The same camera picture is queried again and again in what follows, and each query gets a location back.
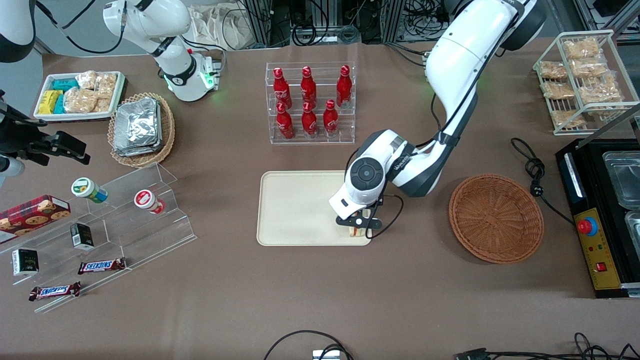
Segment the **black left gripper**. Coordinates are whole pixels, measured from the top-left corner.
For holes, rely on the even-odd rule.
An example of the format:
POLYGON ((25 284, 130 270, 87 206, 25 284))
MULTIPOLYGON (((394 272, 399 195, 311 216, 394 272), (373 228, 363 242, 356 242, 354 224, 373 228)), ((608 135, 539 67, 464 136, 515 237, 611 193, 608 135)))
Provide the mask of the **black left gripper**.
POLYGON ((366 239, 373 239, 375 237, 374 230, 381 230, 383 227, 382 221, 375 217, 375 212, 376 209, 374 207, 366 207, 357 210, 346 219, 337 216, 335 223, 339 226, 348 227, 350 236, 358 236, 360 230, 363 230, 363 236, 366 239))

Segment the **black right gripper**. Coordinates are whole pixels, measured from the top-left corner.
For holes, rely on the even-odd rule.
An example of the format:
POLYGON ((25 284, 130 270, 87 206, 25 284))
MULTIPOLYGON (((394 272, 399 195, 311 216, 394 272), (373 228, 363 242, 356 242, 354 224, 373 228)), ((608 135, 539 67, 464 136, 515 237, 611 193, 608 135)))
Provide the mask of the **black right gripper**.
POLYGON ((64 131, 55 133, 55 146, 35 145, 48 136, 40 130, 48 125, 46 121, 30 121, 12 114, 2 114, 1 118, 0 153, 3 156, 21 158, 44 167, 50 164, 50 157, 70 158, 85 166, 90 163, 86 143, 64 131))

